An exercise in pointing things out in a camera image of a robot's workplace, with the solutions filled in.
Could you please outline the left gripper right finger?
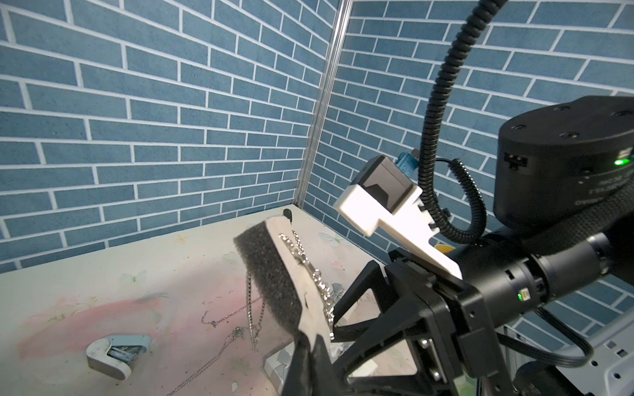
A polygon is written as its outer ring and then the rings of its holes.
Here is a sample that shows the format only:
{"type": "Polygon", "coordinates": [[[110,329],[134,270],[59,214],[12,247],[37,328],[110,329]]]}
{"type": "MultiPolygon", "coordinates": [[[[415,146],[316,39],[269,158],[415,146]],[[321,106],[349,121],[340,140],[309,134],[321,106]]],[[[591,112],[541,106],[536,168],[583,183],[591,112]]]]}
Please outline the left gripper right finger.
{"type": "Polygon", "coordinates": [[[313,396],[342,396],[343,382],[335,374],[330,353],[322,336],[315,339],[310,353],[310,382],[313,396]]]}

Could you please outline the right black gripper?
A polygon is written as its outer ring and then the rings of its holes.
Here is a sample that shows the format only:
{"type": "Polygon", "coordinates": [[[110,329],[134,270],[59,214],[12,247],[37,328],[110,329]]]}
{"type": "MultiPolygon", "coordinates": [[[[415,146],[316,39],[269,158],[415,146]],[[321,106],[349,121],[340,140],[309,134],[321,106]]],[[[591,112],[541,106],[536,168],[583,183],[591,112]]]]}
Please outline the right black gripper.
{"type": "Polygon", "coordinates": [[[371,260],[335,304],[335,341],[350,344],[333,363],[343,394],[457,395],[455,380],[467,375],[489,395],[514,395],[483,295],[402,248],[389,252],[389,258],[389,280],[371,260]],[[340,325],[368,292],[380,314],[340,325]],[[392,307],[396,294],[421,306],[392,307]],[[401,363],[405,373],[363,376],[359,371],[368,361],[392,370],[401,363]]]}

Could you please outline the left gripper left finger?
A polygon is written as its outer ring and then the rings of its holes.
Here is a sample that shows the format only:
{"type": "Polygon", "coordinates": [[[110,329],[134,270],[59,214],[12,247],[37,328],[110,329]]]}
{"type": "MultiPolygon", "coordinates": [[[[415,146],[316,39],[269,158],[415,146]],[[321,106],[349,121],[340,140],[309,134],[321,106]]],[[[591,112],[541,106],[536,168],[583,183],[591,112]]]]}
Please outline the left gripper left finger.
{"type": "Polygon", "coordinates": [[[295,350],[287,379],[284,381],[282,396],[312,395],[310,361],[310,342],[304,333],[299,333],[295,339],[295,350]]]}

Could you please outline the white bow gift box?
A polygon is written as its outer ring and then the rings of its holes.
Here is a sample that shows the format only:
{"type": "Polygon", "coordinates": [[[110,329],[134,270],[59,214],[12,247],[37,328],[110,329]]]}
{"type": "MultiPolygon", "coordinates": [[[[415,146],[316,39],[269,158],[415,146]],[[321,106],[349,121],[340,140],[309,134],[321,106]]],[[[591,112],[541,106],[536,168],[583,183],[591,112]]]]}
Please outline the white bow gift box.
{"type": "Polygon", "coordinates": [[[269,355],[264,361],[264,371],[279,395],[282,394],[290,371],[294,351],[295,344],[290,343],[269,355]]]}

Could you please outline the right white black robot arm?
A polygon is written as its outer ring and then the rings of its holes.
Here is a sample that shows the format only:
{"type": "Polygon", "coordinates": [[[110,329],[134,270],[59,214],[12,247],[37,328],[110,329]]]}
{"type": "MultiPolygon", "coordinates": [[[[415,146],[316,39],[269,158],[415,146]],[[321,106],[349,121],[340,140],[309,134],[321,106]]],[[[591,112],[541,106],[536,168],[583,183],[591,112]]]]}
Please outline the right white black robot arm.
{"type": "Polygon", "coordinates": [[[335,329],[343,395],[454,395],[455,379],[492,395],[581,395],[564,375],[593,361],[591,344],[546,309],[611,271],[633,268],[633,100],[586,96],[517,115],[500,128],[495,217],[464,165],[448,167],[472,222],[451,224],[434,192],[448,99],[481,33],[503,8],[481,1],[452,43],[424,116],[417,181],[387,157],[367,162],[336,201],[363,234],[399,242],[368,262],[342,317],[371,291],[376,318],[335,329]]]}

